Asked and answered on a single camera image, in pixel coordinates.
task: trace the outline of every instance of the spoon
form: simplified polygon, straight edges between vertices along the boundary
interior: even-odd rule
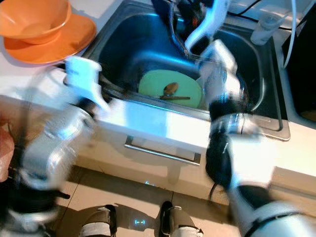
[[[178,89],[177,82],[170,83],[163,89],[163,95],[159,97],[160,100],[190,100],[190,97],[172,96]]]

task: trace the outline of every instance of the tiled floor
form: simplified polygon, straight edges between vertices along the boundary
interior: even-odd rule
[[[159,209],[170,200],[190,214],[208,237],[239,237],[227,224],[227,208],[205,200],[75,167],[65,184],[70,200],[59,200],[61,211],[53,229],[57,237],[77,237],[86,218],[98,207],[113,204],[117,210],[117,237],[158,237]],[[135,220],[144,225],[135,225]]]

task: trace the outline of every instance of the white countertop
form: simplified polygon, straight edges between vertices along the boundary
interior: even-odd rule
[[[74,9],[73,13],[93,19],[98,31],[121,2],[122,0],[91,0],[87,3],[85,0],[70,0]],[[228,18],[227,22],[242,24],[249,28],[254,26],[248,21],[231,18]],[[281,35],[274,37],[280,62],[283,57],[280,47],[282,37]],[[23,100],[32,77],[46,66],[24,64],[11,58],[4,49],[3,38],[0,37],[0,95]],[[316,130],[293,122],[296,117],[291,117],[294,114],[293,103],[284,70],[280,70],[280,76],[289,116],[291,139],[288,142],[271,140],[278,151],[276,165],[298,173],[316,176]],[[74,96],[71,91],[62,84],[63,77],[64,74],[58,70],[53,71],[51,77],[46,75],[37,85],[33,103],[62,109],[65,102],[73,101]],[[111,113],[99,114],[98,121],[107,129],[168,143],[194,152],[205,152],[208,145],[209,122],[138,103],[114,100]]]

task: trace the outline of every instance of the orange plate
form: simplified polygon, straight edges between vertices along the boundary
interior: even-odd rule
[[[4,38],[6,51],[15,59],[33,64],[52,63],[84,49],[94,38],[96,27],[87,17],[72,14],[60,36],[45,44],[29,44]]]

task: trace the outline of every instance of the sink basin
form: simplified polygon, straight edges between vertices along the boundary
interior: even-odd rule
[[[180,20],[177,28],[182,27]],[[215,38],[222,40],[234,55],[237,76],[247,85],[255,120],[264,134],[288,140],[290,133],[273,41],[264,46],[253,45],[251,33],[249,29],[224,25]],[[107,93],[119,97],[116,92],[128,86],[128,100],[209,120],[209,112],[203,108],[176,105],[138,93],[140,79],[151,70],[173,70],[195,80],[199,78],[194,61],[178,51],[152,6],[123,1],[83,56],[102,64],[104,79],[100,83]]]

